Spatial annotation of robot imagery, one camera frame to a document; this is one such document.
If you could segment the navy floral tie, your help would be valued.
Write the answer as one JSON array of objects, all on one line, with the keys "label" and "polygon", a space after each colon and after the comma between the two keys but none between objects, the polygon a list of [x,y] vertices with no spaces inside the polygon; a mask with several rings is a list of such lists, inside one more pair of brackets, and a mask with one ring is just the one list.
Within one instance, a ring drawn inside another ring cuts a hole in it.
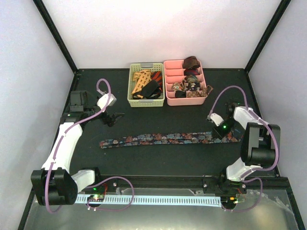
[{"label": "navy floral tie", "polygon": [[141,134],[137,136],[127,136],[117,139],[106,139],[99,142],[102,149],[145,146],[145,145],[171,145],[171,144],[219,144],[236,143],[241,138],[236,138],[232,132],[220,138],[213,135],[213,132],[198,133],[172,133],[172,134]]}]

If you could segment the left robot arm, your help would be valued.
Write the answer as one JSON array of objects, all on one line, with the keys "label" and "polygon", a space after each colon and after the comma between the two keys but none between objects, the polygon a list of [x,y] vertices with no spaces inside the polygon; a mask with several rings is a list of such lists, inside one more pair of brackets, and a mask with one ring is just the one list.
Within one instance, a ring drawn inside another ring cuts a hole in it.
[{"label": "left robot arm", "polygon": [[111,93],[103,93],[97,103],[88,103],[87,91],[72,91],[68,107],[60,119],[58,136],[52,151],[40,170],[31,174],[31,182],[40,205],[51,210],[51,206],[73,205],[77,195],[86,187],[98,191],[103,186],[98,168],[85,168],[70,174],[71,159],[75,147],[86,124],[101,120],[113,126],[122,114],[109,115],[106,108],[112,106],[116,98]]}]

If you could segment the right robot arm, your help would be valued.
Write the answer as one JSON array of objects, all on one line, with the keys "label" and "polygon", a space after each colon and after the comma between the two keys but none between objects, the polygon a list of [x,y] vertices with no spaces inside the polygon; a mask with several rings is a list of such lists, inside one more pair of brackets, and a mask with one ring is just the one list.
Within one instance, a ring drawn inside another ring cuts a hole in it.
[{"label": "right robot arm", "polygon": [[250,107],[231,103],[227,118],[210,112],[208,120],[215,124],[213,136],[224,138],[229,132],[242,135],[240,157],[219,175],[218,187],[230,193],[257,170],[275,168],[279,160],[281,128],[262,120]]}]

